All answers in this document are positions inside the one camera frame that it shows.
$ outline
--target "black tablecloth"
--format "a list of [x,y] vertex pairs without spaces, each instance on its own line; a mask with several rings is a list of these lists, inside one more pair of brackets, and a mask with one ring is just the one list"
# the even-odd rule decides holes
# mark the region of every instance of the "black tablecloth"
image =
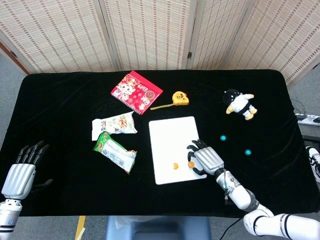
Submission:
[[[39,140],[50,148],[37,167],[35,183],[52,178],[53,184],[30,193],[22,201],[21,216],[243,216],[234,205],[224,205],[213,177],[156,185],[148,123],[187,116],[195,117],[199,137],[217,151],[225,168],[275,214],[319,210],[320,193],[278,71],[137,72],[163,89],[153,106],[170,104],[176,91],[187,93],[190,105],[134,113],[138,133],[112,135],[137,151],[130,175],[92,151],[91,141],[92,120],[131,111],[110,95],[128,72],[32,74],[23,80],[0,151],[0,184],[20,149]],[[225,113],[222,96],[228,89],[255,95],[250,100],[258,109],[253,120]],[[222,134],[226,142],[220,140]],[[246,156],[245,149],[252,155]]]

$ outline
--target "red notebook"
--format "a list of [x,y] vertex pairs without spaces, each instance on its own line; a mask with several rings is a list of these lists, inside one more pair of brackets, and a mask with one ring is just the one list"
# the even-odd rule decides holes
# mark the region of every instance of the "red notebook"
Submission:
[[111,95],[141,115],[162,92],[152,82],[135,71],[131,71],[115,86]]

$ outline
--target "plush toy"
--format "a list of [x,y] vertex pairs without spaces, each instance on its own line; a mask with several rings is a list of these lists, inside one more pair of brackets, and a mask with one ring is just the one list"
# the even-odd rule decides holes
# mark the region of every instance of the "plush toy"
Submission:
[[258,110],[248,100],[254,97],[253,94],[242,94],[235,89],[225,91],[222,97],[224,104],[228,106],[225,113],[230,114],[235,112],[243,115],[245,120],[252,119]]

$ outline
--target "white plate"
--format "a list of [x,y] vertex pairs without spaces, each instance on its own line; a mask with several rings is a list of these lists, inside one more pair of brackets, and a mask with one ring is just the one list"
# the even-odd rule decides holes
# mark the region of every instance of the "white plate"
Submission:
[[[188,167],[187,146],[198,140],[196,121],[193,116],[179,117],[149,122],[155,183],[169,184],[196,179],[204,179]],[[195,167],[202,169],[195,158]]]

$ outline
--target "robotic arm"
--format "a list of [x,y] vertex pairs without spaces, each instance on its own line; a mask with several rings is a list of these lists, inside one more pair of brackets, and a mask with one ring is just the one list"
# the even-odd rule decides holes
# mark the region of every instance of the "robotic arm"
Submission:
[[198,175],[210,174],[216,179],[216,182],[224,190],[224,199],[228,197],[241,210],[248,212],[243,217],[245,229],[256,236],[273,235],[293,240],[319,240],[320,222],[290,214],[274,214],[265,206],[260,204],[255,195],[245,189],[230,171],[224,169],[224,161],[213,150],[212,147],[201,140],[192,143],[187,149],[188,161],[191,157],[197,159],[203,170],[193,168]]
[[45,188],[52,179],[44,184],[34,185],[36,165],[43,157],[49,145],[40,148],[43,141],[34,146],[25,146],[6,176],[1,193],[6,200],[0,203],[0,240],[9,239],[14,231],[22,210],[21,200],[25,199],[33,188],[33,192]]

